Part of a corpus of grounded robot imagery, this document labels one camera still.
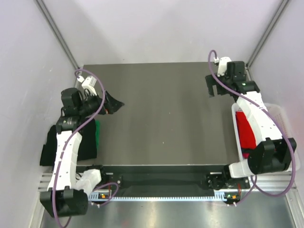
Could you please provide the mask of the red t shirt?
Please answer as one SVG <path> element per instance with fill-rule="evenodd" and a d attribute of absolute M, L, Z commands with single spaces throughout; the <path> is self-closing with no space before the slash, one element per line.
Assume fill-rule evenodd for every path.
<path fill-rule="evenodd" d="M 252 128 L 243 112 L 236 112 L 236 122 L 241 152 L 251 153 L 251 151 L 256 148 L 257 144 Z"/>

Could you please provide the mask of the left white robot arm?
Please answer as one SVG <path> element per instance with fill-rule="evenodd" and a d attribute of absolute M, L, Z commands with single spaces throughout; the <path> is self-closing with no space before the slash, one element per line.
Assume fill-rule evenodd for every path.
<path fill-rule="evenodd" d="M 107 185 L 108 177 L 100 169 L 90 168 L 76 179 L 78 151 L 83 139 L 84 123 L 94 114 L 114 114 L 124 103 L 105 92 L 104 99 L 76 88 L 61 92 L 61 116 L 56 123 L 57 151 L 54 172 L 47 190 L 41 192 L 40 202 L 54 218 L 84 215 L 88 197 L 95 187 Z"/>

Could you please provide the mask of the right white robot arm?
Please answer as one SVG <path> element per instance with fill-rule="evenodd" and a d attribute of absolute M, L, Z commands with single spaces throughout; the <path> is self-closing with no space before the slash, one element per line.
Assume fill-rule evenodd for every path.
<path fill-rule="evenodd" d="M 263 102 L 259 87 L 248 81 L 243 61 L 232 61 L 229 57 L 216 57 L 216 74 L 206 76 L 209 95 L 228 94 L 244 114 L 252 130 L 255 146 L 249 150 L 246 159 L 229 164 L 222 175 L 222 183 L 227 188 L 238 184 L 239 178 L 281 171 L 295 172 L 298 167 L 295 156 L 294 138 L 283 136 L 280 126 L 270 117 Z"/>

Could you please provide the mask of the folded green t shirt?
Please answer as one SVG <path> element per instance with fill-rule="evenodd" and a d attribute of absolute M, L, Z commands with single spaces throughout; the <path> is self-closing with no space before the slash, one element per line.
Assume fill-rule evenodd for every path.
<path fill-rule="evenodd" d="M 95 120 L 95 126 L 96 126 L 96 130 L 95 130 L 95 142 L 96 142 L 96 150 L 98 150 L 99 148 L 99 136 L 100 136 L 100 122 L 98 120 Z"/>

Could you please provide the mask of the folded black t shirt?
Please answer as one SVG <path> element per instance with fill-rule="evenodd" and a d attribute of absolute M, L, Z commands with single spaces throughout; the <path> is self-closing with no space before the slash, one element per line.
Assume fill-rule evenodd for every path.
<path fill-rule="evenodd" d="M 95 159 L 97 157 L 96 123 L 93 119 L 81 131 L 82 141 L 79 145 L 77 161 Z M 52 125 L 47 133 L 47 141 L 42 147 L 40 166 L 53 166 L 57 152 L 56 126 Z"/>

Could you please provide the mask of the white plastic basket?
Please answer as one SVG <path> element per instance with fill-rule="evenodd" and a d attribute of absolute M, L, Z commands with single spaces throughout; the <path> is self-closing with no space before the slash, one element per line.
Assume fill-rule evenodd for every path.
<path fill-rule="evenodd" d="M 290 131 L 289 128 L 289 122 L 288 119 L 286 118 L 284 110 L 276 105 L 276 104 L 269 104 L 265 103 L 265 106 L 268 110 L 268 112 L 271 114 L 271 116 L 276 120 L 277 123 L 279 123 L 279 126 L 284 130 L 284 133 L 286 136 L 289 138 L 292 138 L 292 132 Z M 240 141 L 239 141 L 239 135 L 238 135 L 238 128 L 237 128 L 237 122 L 236 122 L 236 112 L 242 110 L 239 108 L 239 106 L 234 103 L 231 107 L 232 111 L 232 119 L 233 119 L 233 125 L 234 125 L 234 132 L 235 132 L 235 138 L 236 138 L 236 143 L 237 143 L 237 151 L 238 151 L 238 157 L 239 157 L 239 162 L 236 162 L 232 164 L 232 167 L 229 168 L 229 170 L 232 172 L 233 177 L 243 177 L 243 176 L 250 176 L 252 175 L 252 172 L 247 166 L 247 161 L 246 159 L 243 158 L 242 152 L 241 152 L 241 146 L 240 146 Z"/>

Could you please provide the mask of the pink t shirt in basket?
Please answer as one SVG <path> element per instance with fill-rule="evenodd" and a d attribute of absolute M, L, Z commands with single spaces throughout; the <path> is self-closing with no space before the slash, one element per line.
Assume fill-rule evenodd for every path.
<path fill-rule="evenodd" d="M 243 155 L 244 159 L 247 159 L 249 157 L 250 153 L 242 153 L 242 155 Z"/>

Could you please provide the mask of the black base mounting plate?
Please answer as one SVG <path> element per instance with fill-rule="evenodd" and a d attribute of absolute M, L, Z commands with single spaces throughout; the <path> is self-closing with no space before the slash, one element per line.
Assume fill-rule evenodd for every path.
<path fill-rule="evenodd" d="M 223 165 L 90 165 L 77 172 L 100 169 L 106 181 L 119 181 L 120 188 L 133 186 L 198 186 L 203 189 L 250 188 L 247 177 L 224 180 Z"/>

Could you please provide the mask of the left aluminium frame post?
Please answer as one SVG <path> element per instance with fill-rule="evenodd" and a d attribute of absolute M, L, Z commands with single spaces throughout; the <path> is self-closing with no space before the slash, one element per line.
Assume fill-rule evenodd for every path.
<path fill-rule="evenodd" d="M 41 14 L 45 18 L 47 24 L 49 25 L 51 31 L 53 32 L 55 38 L 57 39 L 60 47 L 64 51 L 66 57 L 68 58 L 69 62 L 71 63 L 74 69 L 79 69 L 80 66 L 77 63 L 76 59 L 74 58 L 68 44 L 66 43 L 62 33 L 60 32 L 55 20 L 53 19 L 50 11 L 47 8 L 47 5 L 43 0 L 34 0 L 35 4 L 37 5 L 38 9 L 40 10 Z"/>

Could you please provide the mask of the aluminium frame post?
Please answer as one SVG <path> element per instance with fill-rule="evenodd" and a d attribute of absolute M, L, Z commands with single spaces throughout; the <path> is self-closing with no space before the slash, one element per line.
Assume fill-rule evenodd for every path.
<path fill-rule="evenodd" d="M 279 1 L 279 4 L 278 4 L 274 14 L 272 15 L 269 22 L 266 24 L 266 28 L 265 28 L 264 32 L 262 33 L 262 36 L 258 40 L 255 48 L 253 49 L 253 52 L 251 53 L 251 55 L 246 63 L 246 67 L 248 70 L 252 67 L 254 61 L 256 60 L 256 58 L 259 55 L 260 51 L 262 50 L 263 46 L 266 44 L 268 38 L 270 37 L 271 33 L 275 29 L 277 23 L 279 22 L 281 16 L 283 15 L 284 11 L 287 9 L 290 2 L 291 2 L 290 0 L 280 0 Z"/>
<path fill-rule="evenodd" d="M 53 19 L 50 11 L 47 8 L 47 5 L 43 0 L 34 0 L 35 4 L 37 5 L 38 9 L 40 10 L 41 14 L 45 18 L 47 24 L 49 25 L 51 31 L 53 32 L 55 38 L 57 39 L 60 47 L 64 51 L 66 57 L 68 58 L 69 62 L 71 63 L 74 69 L 79 69 L 80 66 L 77 63 L 76 59 L 74 58 L 68 44 L 66 43 L 62 33 L 60 32 L 55 20 Z"/>

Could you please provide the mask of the right aluminium frame post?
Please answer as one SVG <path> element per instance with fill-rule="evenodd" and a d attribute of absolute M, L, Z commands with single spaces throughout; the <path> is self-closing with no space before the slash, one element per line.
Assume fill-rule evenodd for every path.
<path fill-rule="evenodd" d="M 279 4 L 278 4 L 274 14 L 272 15 L 269 22 L 266 24 L 266 28 L 265 28 L 264 32 L 262 33 L 262 36 L 258 40 L 255 48 L 253 49 L 253 52 L 251 53 L 251 55 L 246 63 L 246 67 L 248 70 L 252 67 L 254 61 L 256 60 L 256 58 L 259 55 L 260 51 L 262 50 L 263 46 L 266 44 L 268 38 L 270 37 L 271 33 L 275 29 L 277 23 L 279 22 L 281 16 L 283 15 L 284 11 L 287 9 L 290 2 L 291 2 L 290 0 L 280 0 L 279 1 Z"/>

